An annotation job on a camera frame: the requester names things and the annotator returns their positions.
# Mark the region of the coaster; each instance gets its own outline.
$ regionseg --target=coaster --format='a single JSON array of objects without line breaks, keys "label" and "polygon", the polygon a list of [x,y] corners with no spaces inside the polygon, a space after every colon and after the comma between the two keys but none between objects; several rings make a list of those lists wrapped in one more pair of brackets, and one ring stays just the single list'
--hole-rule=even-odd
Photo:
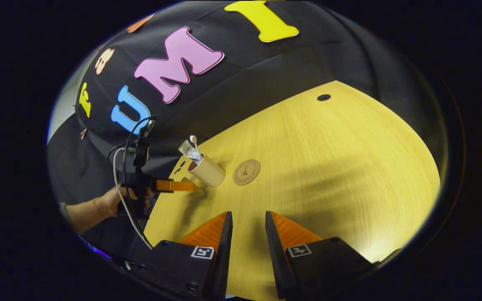
[{"label": "coaster", "polygon": [[233,182],[237,185],[246,185],[256,178],[260,172],[260,162],[258,160],[246,160],[242,162],[233,174]]}]

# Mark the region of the blue letter u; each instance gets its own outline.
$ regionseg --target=blue letter u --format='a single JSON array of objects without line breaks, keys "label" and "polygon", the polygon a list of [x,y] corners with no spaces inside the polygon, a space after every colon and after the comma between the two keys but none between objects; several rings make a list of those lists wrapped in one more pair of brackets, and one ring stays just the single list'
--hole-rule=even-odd
[{"label": "blue letter u", "polygon": [[[115,105],[113,107],[113,110],[111,110],[111,120],[113,122],[117,122],[123,128],[128,130],[128,132],[130,132],[140,120],[150,117],[150,112],[148,111],[146,106],[143,105],[142,102],[140,102],[138,99],[136,99],[133,95],[130,94],[130,92],[128,91],[128,86],[124,86],[120,89],[120,92],[118,92],[117,99],[118,99],[118,102],[127,103],[130,107],[133,108],[133,110],[136,110],[139,113],[139,120],[133,121],[130,118],[128,118],[128,116],[120,112],[120,107],[118,105]],[[147,124],[146,122],[142,122],[141,124],[139,124],[139,126],[137,126],[137,128],[133,133],[135,135],[138,135],[140,128],[145,126],[146,124]]]}]

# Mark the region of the light wood tabletop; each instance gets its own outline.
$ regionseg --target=light wood tabletop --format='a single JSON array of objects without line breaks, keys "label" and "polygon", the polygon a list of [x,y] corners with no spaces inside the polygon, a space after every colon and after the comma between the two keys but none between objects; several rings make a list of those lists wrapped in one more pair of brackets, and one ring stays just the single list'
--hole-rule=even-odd
[{"label": "light wood tabletop", "polygon": [[[330,99],[318,101],[323,94]],[[210,112],[209,118],[220,116]],[[204,187],[204,196],[162,193],[146,238],[152,245],[177,241],[232,211],[227,293],[259,301],[277,299],[264,228],[267,210],[322,238],[338,236],[374,262],[413,238],[440,188],[434,159],[417,133],[380,102],[337,81],[266,108],[199,150],[226,171],[225,180]],[[234,171],[249,159],[260,162],[260,172],[251,183],[236,185]],[[189,178],[189,163],[182,156],[170,178]]]}]

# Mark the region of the white cable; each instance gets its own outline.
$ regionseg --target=white cable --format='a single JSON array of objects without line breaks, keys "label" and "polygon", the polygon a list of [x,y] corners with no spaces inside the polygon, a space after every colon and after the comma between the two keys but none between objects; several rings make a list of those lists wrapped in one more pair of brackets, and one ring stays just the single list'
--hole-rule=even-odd
[{"label": "white cable", "polygon": [[116,191],[118,191],[118,196],[120,196],[120,201],[122,202],[122,204],[124,205],[124,208],[126,209],[126,212],[128,213],[128,217],[130,218],[130,221],[131,221],[131,224],[133,225],[133,228],[135,229],[135,231],[137,232],[137,234],[139,235],[141,240],[151,250],[151,249],[153,249],[153,247],[150,245],[148,240],[146,240],[146,238],[144,236],[142,236],[142,233],[141,233],[140,229],[138,229],[137,226],[135,225],[135,221],[131,217],[130,210],[128,209],[128,206],[126,205],[126,201],[122,197],[122,192],[120,192],[120,187],[118,187],[118,178],[116,176],[116,156],[117,156],[118,152],[123,151],[123,150],[124,150],[124,147],[121,147],[121,148],[117,149],[116,152],[115,152],[115,156],[113,157],[113,175],[115,177]]}]

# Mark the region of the black cable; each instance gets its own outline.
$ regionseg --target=black cable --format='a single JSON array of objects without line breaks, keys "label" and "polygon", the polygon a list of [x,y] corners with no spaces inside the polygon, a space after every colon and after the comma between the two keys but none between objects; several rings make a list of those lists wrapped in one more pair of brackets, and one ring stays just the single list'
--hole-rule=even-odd
[{"label": "black cable", "polygon": [[[124,158],[122,159],[122,183],[126,183],[126,155],[128,154],[128,145],[130,143],[130,139],[131,139],[131,135],[133,135],[133,132],[136,130],[136,128],[139,126],[139,124],[141,124],[143,121],[146,121],[146,120],[149,120],[151,118],[150,117],[147,117],[147,118],[144,118],[143,120],[140,120],[139,122],[137,122],[137,124],[134,126],[133,130],[130,132],[130,134],[128,135],[128,139],[126,140],[126,146],[124,147]],[[126,185],[126,194],[127,196],[130,195],[130,189],[128,188],[128,186]],[[146,236],[144,236],[144,233],[142,232],[142,229],[140,228],[140,223],[138,223],[139,225],[139,230],[140,230],[140,234],[142,234],[142,237],[146,240],[146,242],[148,242],[148,239],[146,238]]]},{"label": "black cable", "polygon": [[119,147],[122,147],[124,146],[124,143],[120,143],[119,145],[113,147],[110,151],[109,151],[109,154],[107,154],[107,165],[109,165],[109,168],[111,167],[111,162],[109,162],[109,157],[111,156],[111,153],[113,153],[113,151]]}]

